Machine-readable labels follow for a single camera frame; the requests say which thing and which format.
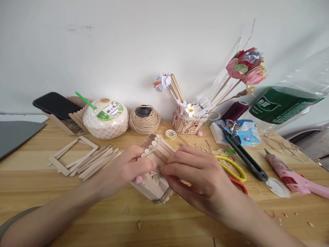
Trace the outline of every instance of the smartphone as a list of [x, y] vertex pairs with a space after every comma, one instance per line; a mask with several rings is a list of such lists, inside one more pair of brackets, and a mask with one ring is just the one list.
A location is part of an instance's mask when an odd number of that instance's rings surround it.
[[54, 114], [62, 120], [69, 120], [69, 113], [74, 113], [82, 108], [69, 101], [56, 92], [50, 92], [33, 101], [33, 105], [48, 114]]

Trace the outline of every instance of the wooden table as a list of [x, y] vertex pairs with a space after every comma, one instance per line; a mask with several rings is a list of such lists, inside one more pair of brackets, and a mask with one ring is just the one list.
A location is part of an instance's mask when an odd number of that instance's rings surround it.
[[[171, 127], [170, 121], [162, 122], [157, 130], [161, 135]], [[192, 146], [197, 143], [207, 149], [208, 140], [214, 154], [218, 154], [218, 149], [228, 148], [215, 143], [208, 126], [203, 127], [202, 132], [203, 137], [183, 137]], [[132, 130], [113, 140], [97, 139], [90, 134], [85, 137], [100, 146], [111, 143], [120, 151], [129, 145], [140, 145], [146, 138]], [[66, 135], [53, 122], [47, 121], [47, 126], [36, 136], [0, 161], [0, 224], [27, 208], [49, 202], [81, 183], [77, 176], [65, 177], [47, 166], [49, 156], [76, 138]], [[274, 139], [283, 141], [279, 135], [275, 135]], [[176, 138], [170, 143], [177, 149], [184, 142]], [[297, 173], [315, 183], [329, 186], [329, 173], [316, 163], [311, 160], [302, 163], [293, 157], [284, 156], [262, 139], [262, 144], [247, 148], [247, 151], [269, 177], [278, 178], [264, 158], [264, 148], [282, 158]], [[73, 161], [89, 150], [89, 147], [77, 144], [63, 157], [63, 162]], [[249, 195], [269, 214], [275, 214], [273, 220], [281, 218], [282, 227], [306, 244], [328, 243], [328, 199], [314, 194], [292, 194], [290, 199], [278, 197], [264, 182], [258, 181], [246, 168], [244, 170], [248, 178], [245, 186]], [[130, 212], [125, 216], [128, 206]], [[137, 228], [138, 221], [143, 222], [140, 231]], [[309, 226], [308, 222], [314, 224], [315, 228]], [[154, 205], [127, 185], [112, 198], [93, 206], [52, 246], [213, 246], [213, 237], [217, 246], [244, 246], [247, 242], [244, 237], [216, 223], [175, 195], [165, 205]]]

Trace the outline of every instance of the person's left hand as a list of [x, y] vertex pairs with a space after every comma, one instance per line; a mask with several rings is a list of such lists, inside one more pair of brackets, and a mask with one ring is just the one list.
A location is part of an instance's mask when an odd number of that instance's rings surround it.
[[144, 148], [130, 146], [107, 168], [101, 170], [91, 179], [90, 183], [97, 186], [101, 199], [108, 198], [117, 193], [136, 176], [142, 176], [155, 169], [156, 163], [148, 158], [140, 158]]

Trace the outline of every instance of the pink pom pom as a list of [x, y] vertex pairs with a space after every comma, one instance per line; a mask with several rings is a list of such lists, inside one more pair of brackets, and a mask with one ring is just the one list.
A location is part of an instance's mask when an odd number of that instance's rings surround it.
[[136, 184], [140, 184], [143, 181], [143, 178], [141, 176], [137, 176], [135, 179]]

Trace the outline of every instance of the pink glue gun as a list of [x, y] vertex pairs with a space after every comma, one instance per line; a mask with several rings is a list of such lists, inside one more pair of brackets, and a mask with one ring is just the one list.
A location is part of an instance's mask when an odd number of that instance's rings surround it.
[[329, 199], [329, 187], [321, 186], [313, 183], [303, 176], [294, 172], [281, 159], [271, 154], [265, 149], [266, 159], [272, 168], [276, 171], [280, 178], [286, 182], [286, 186], [297, 194], [305, 195], [314, 193]]

